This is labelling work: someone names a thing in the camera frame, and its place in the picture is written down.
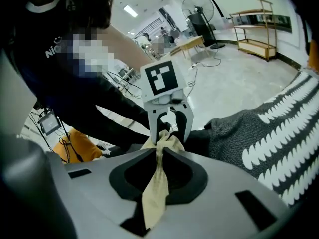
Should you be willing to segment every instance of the white ceiling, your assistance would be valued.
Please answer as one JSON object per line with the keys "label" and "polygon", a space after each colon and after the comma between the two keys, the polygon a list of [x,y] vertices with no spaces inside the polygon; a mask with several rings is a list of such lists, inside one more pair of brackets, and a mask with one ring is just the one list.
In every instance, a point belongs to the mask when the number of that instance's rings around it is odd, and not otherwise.
{"label": "white ceiling", "polygon": [[[112,25],[123,33],[127,33],[139,25],[145,18],[154,11],[162,8],[169,0],[114,0],[112,9]],[[129,5],[137,14],[133,18],[123,8]]]}

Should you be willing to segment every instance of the black stand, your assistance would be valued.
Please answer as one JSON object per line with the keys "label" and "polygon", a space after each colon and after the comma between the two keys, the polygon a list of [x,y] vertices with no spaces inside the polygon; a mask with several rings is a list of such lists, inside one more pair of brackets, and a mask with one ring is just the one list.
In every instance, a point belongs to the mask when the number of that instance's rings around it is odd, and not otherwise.
{"label": "black stand", "polygon": [[218,42],[217,42],[217,40],[216,40],[216,38],[215,38],[215,35],[214,35],[214,32],[213,32],[213,29],[211,29],[211,26],[210,26],[210,24],[209,24],[209,22],[208,22],[208,20],[207,20],[207,18],[206,18],[206,16],[205,16],[205,14],[204,14],[204,13],[201,13],[201,15],[203,15],[204,19],[206,20],[206,23],[207,23],[207,25],[208,25],[208,27],[209,27],[209,30],[210,30],[210,32],[211,32],[211,35],[213,36],[214,41],[215,41],[215,43],[210,47],[210,49],[211,49],[211,50],[215,50],[215,49],[220,49],[220,48],[222,48],[222,47],[225,47],[225,44],[224,44],[224,43],[218,43]]}

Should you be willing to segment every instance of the beige cloth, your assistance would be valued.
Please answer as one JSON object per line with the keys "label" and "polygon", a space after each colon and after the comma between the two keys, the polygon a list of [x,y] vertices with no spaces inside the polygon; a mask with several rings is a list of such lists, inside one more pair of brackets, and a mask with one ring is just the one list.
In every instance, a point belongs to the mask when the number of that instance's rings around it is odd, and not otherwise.
{"label": "beige cloth", "polygon": [[176,153],[185,150],[175,136],[168,139],[170,136],[168,131],[164,130],[160,132],[159,136],[160,140],[157,142],[156,146],[152,144],[151,139],[149,138],[141,148],[156,148],[157,162],[155,173],[142,194],[142,207],[146,229],[152,229],[163,216],[165,212],[166,196],[169,194],[168,180],[162,164],[163,149],[168,147]]}

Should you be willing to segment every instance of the black rectangular slot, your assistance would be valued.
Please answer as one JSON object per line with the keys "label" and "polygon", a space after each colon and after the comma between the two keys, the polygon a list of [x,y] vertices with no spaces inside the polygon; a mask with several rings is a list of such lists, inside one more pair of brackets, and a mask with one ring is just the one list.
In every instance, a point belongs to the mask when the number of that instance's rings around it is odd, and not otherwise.
{"label": "black rectangular slot", "polygon": [[73,179],[73,178],[81,177],[83,175],[87,175],[89,173],[92,173],[92,172],[89,169],[85,168],[85,169],[82,169],[82,170],[69,172],[68,174],[71,177],[71,179]]}
{"label": "black rectangular slot", "polygon": [[237,192],[235,195],[260,231],[277,220],[249,190]]}

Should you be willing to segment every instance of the cable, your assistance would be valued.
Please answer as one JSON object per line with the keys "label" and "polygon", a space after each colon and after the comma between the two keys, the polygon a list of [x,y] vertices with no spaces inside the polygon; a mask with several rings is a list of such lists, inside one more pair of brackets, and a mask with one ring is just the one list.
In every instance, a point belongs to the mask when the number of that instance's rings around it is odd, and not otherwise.
{"label": "cable", "polygon": [[60,118],[59,118],[59,120],[60,120],[60,122],[61,122],[61,125],[62,125],[62,127],[63,127],[63,129],[64,129],[65,134],[66,134],[66,137],[67,137],[68,140],[69,140],[69,144],[70,144],[71,148],[73,149],[73,151],[74,151],[74,153],[75,153],[77,159],[78,159],[80,162],[83,162],[82,157],[81,157],[81,156],[76,152],[76,150],[73,148],[73,145],[72,145],[71,139],[70,139],[70,135],[71,135],[71,134],[69,135],[68,132],[65,130],[65,127],[64,127],[64,124],[63,124],[62,120],[61,120]]}
{"label": "cable", "polygon": [[64,132],[61,132],[59,128],[58,128],[57,130],[59,131],[59,133],[65,135],[65,133],[64,133]]}
{"label": "cable", "polygon": [[[30,120],[33,122],[33,124],[35,125],[35,127],[38,129],[38,131],[40,132],[40,135],[41,135],[42,138],[44,139],[46,145],[48,145],[50,151],[53,152],[53,153],[55,153],[55,152],[53,151],[53,149],[50,147],[50,145],[49,145],[49,143],[47,142],[47,140],[45,139],[45,137],[44,137],[44,135],[42,134],[41,130],[40,130],[39,127],[37,126],[34,117],[33,117],[33,116],[30,117],[30,115],[29,115],[29,118],[30,118]],[[60,159],[61,159],[63,162],[67,163],[67,161],[65,161],[63,158],[60,157]]]}
{"label": "cable", "polygon": [[120,84],[120,85],[126,90],[126,92],[128,92],[132,97],[134,97],[134,98],[136,98],[136,99],[141,99],[141,98],[142,98],[142,96],[136,96],[136,95],[132,94],[132,93],[125,87],[124,84],[122,84],[122,83],[118,83],[118,84]]}
{"label": "cable", "polygon": [[115,74],[115,73],[112,73],[112,72],[108,72],[108,73],[116,75],[117,77],[121,78],[123,81],[126,81],[128,84],[130,84],[130,85],[132,85],[132,86],[134,86],[134,87],[137,87],[138,89],[141,90],[140,87],[138,87],[138,86],[136,86],[136,85],[134,85],[134,84],[128,82],[127,80],[123,79],[121,76],[119,76],[119,75],[117,75],[117,74]]}
{"label": "cable", "polygon": [[219,60],[219,63],[218,63],[217,65],[207,66],[207,65],[204,65],[204,64],[201,63],[201,62],[197,62],[197,63],[196,63],[196,66],[195,66],[195,68],[196,68],[196,73],[195,73],[194,80],[187,83],[189,87],[192,87],[191,90],[190,90],[190,92],[189,92],[188,95],[186,96],[187,98],[188,98],[188,96],[190,95],[190,93],[193,91],[194,86],[196,85],[196,77],[197,77],[197,73],[198,73],[197,64],[201,64],[203,67],[215,67],[215,66],[219,66],[220,63],[221,63],[221,59],[216,58],[216,54],[218,53],[218,51],[219,51],[219,50],[217,50],[217,51],[215,52],[215,54],[214,54],[214,59]]}
{"label": "cable", "polygon": [[219,63],[218,63],[217,65],[207,66],[207,65],[204,65],[204,64],[201,63],[201,62],[197,62],[197,64],[201,64],[203,67],[215,67],[215,66],[219,66],[220,63],[221,63],[221,59],[220,59],[220,58],[216,58],[216,55],[217,55],[218,51],[219,51],[219,50],[217,50],[217,51],[215,52],[215,54],[214,54],[214,59],[219,60]]}
{"label": "cable", "polygon": [[39,114],[39,119],[40,119],[41,117],[43,117],[43,116],[42,116],[42,113],[45,113],[45,111],[43,111],[43,112],[41,112],[41,113]]}
{"label": "cable", "polygon": [[66,163],[69,164],[69,163],[70,163],[70,152],[69,152],[68,145],[70,145],[70,144],[68,144],[68,143],[67,143],[63,138],[61,138],[61,137],[59,138],[59,143],[64,146],[65,154],[66,154],[66,157],[67,157],[67,159],[68,159],[68,161],[66,161]]}
{"label": "cable", "polygon": [[60,134],[58,134],[57,132],[54,132],[57,136],[64,136],[64,133],[61,133],[61,131],[59,131],[59,133]]}
{"label": "cable", "polygon": [[31,113],[34,114],[34,115],[40,116],[40,114],[36,114],[36,113],[34,113],[34,112],[32,112],[32,111],[31,111]]}
{"label": "cable", "polygon": [[190,92],[189,92],[188,95],[187,95],[187,98],[188,98],[188,96],[190,95],[190,93],[193,91],[194,86],[196,85],[196,77],[197,77],[197,73],[198,73],[198,67],[195,66],[195,68],[196,68],[196,73],[195,73],[194,80],[187,83],[189,87],[192,87],[191,90],[190,90]]}

